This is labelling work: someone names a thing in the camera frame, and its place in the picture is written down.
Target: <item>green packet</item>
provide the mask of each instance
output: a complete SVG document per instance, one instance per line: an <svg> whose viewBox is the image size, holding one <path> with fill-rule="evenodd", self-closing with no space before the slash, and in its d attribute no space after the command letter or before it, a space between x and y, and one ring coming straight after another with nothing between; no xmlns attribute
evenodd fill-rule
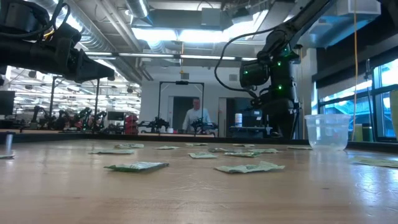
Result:
<svg viewBox="0 0 398 224"><path fill-rule="evenodd" d="M210 148L207 149L209 152L234 152L233 149L223 149L223 148Z"/></svg>
<svg viewBox="0 0 398 224"><path fill-rule="evenodd" d="M114 150L114 149L97 149L92 150L89 154L133 154L133 149L123 149L123 150Z"/></svg>
<svg viewBox="0 0 398 224"><path fill-rule="evenodd" d="M312 150L311 147L296 147L296 146L287 146L287 149Z"/></svg>
<svg viewBox="0 0 398 224"><path fill-rule="evenodd" d="M213 159L218 157L208 152L194 152L188 153L188 155L194 159Z"/></svg>
<svg viewBox="0 0 398 224"><path fill-rule="evenodd" d="M15 155L0 155L0 159L11 159L14 158Z"/></svg>
<svg viewBox="0 0 398 224"><path fill-rule="evenodd" d="M249 149L249 152L259 152L259 153L278 153L276 149Z"/></svg>
<svg viewBox="0 0 398 224"><path fill-rule="evenodd" d="M154 149L179 149L179 147L175 147L175 146L162 146L162 147L155 147Z"/></svg>
<svg viewBox="0 0 398 224"><path fill-rule="evenodd" d="M226 152L224 153L226 156L237 156L237 157L250 157L254 158L260 156L260 152Z"/></svg>
<svg viewBox="0 0 398 224"><path fill-rule="evenodd" d="M255 144L233 144L233 146L241 146L241 147L255 147Z"/></svg>
<svg viewBox="0 0 398 224"><path fill-rule="evenodd" d="M104 168L120 172L141 172L149 169L167 167L168 165L169 164L165 162L134 162L132 164L104 166Z"/></svg>
<svg viewBox="0 0 398 224"><path fill-rule="evenodd" d="M269 171L272 169L284 169L285 166L278 166L270 162L261 161L258 165L240 165L240 166L220 166L215 167L216 170L233 173L248 173L248 172L260 172Z"/></svg>
<svg viewBox="0 0 398 224"><path fill-rule="evenodd" d="M352 159L352 161L370 166L398 168L398 161L390 161L387 159L372 159L367 157L356 156Z"/></svg>
<svg viewBox="0 0 398 224"><path fill-rule="evenodd" d="M115 149L131 149L131 148L143 148L143 144L118 144L115 145Z"/></svg>
<svg viewBox="0 0 398 224"><path fill-rule="evenodd" d="M186 146L207 146L207 143L185 143Z"/></svg>

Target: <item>clear plastic cup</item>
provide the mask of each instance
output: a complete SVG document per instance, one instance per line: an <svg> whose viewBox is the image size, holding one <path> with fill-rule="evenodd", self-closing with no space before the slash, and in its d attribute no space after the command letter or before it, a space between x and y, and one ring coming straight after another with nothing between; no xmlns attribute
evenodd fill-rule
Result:
<svg viewBox="0 0 398 224"><path fill-rule="evenodd" d="M308 140L313 149L345 149L348 143L350 115L306 115Z"/></svg>

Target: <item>white shirt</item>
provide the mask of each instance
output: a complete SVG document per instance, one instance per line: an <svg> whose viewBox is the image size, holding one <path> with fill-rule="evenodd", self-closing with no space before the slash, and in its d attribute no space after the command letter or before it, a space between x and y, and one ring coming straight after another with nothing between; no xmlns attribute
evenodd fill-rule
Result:
<svg viewBox="0 0 398 224"><path fill-rule="evenodd" d="M184 130L192 130L193 128L191 127L191 124L201 118L201 109L195 110L195 109L189 109L187 111L187 114L185 115L184 123L182 124L182 129ZM211 123L209 112L207 111L206 108L203 109L203 122L204 123Z"/></svg>

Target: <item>person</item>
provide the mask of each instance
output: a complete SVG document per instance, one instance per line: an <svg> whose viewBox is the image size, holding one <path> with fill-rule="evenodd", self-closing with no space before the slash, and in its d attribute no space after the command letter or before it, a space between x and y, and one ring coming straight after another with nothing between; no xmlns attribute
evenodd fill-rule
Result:
<svg viewBox="0 0 398 224"><path fill-rule="evenodd" d="M193 128L191 124L201 118L201 109L200 109L200 99L199 97L195 97L193 99L193 108L189 109L185 115L184 123L182 124L182 129L186 130L187 132L193 132ZM206 108L203 109L203 122L204 123L211 123L211 119L209 116L209 112Z"/></svg>

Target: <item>wooden table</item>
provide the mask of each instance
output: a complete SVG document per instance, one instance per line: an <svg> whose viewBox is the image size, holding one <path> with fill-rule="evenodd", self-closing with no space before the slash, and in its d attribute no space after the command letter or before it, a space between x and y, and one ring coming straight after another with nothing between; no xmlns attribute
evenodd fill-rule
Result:
<svg viewBox="0 0 398 224"><path fill-rule="evenodd" d="M90 155L124 141L14 144L15 159L0 160L0 223L397 223L398 169L350 163L353 156L398 159L360 151L285 151L255 159L220 155L191 159L207 147L139 142L127 156ZM180 149L160 151L172 145ZM230 144L210 144L231 147ZM103 166L169 162L148 174ZM269 161L276 172L226 174L222 165Z"/></svg>

